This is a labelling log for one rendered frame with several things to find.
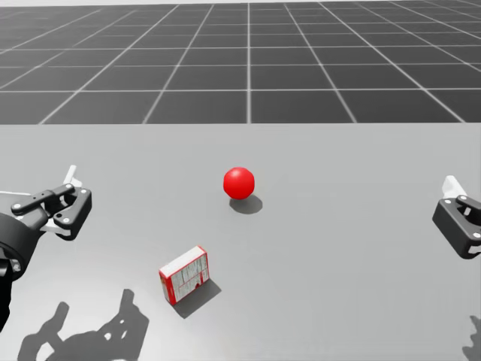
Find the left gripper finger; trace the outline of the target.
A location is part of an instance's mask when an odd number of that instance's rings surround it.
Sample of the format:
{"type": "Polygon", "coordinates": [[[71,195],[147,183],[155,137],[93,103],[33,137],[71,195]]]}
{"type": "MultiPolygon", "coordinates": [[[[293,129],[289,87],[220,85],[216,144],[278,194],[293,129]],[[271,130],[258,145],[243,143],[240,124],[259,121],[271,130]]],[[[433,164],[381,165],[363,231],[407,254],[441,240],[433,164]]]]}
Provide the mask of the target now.
{"type": "Polygon", "coordinates": [[[92,209],[92,192],[75,177],[71,165],[62,184],[35,194],[15,193],[10,214],[39,232],[73,241],[92,209]]]}

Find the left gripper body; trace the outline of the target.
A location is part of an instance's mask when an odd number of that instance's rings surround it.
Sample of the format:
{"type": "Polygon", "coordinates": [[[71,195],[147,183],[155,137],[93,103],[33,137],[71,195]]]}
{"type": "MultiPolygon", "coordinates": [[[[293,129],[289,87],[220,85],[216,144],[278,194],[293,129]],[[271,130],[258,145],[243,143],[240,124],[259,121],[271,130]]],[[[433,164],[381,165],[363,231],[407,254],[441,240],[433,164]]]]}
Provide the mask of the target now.
{"type": "Polygon", "coordinates": [[[71,231],[57,226],[42,205],[23,214],[13,213],[12,205],[29,198],[27,194],[0,194],[0,259],[10,260],[13,281],[25,274],[38,241],[46,232],[71,240],[71,231]]]}

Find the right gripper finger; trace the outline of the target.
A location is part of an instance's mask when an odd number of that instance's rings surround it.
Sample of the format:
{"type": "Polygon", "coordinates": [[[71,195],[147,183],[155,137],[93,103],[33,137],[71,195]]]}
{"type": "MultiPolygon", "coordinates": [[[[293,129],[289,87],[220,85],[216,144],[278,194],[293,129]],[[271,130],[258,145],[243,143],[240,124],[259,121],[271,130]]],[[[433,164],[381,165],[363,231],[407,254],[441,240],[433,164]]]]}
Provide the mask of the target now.
{"type": "Polygon", "coordinates": [[[442,192],[434,224],[462,259],[481,256],[481,201],[471,198],[453,175],[445,177],[442,192]]]}

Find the red and white carton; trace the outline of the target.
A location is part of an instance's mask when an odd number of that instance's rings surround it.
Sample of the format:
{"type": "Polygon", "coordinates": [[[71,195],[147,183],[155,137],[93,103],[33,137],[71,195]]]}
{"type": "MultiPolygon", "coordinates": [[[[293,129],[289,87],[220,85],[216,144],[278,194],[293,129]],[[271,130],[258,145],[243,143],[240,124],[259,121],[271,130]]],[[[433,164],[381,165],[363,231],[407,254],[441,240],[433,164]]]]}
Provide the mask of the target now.
{"type": "Polygon", "coordinates": [[[176,305],[210,279],[207,252],[195,246],[159,269],[164,296],[176,305]]]}

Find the red ball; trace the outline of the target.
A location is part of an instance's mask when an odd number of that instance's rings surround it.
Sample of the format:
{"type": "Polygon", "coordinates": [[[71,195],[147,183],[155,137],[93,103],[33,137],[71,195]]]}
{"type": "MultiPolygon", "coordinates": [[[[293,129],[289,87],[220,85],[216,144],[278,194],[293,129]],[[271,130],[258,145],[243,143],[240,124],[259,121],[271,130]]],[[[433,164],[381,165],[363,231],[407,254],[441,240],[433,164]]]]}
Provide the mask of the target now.
{"type": "Polygon", "coordinates": [[[255,189],[254,175],[246,168],[234,167],[225,173],[223,189],[232,199],[246,199],[255,189]]]}

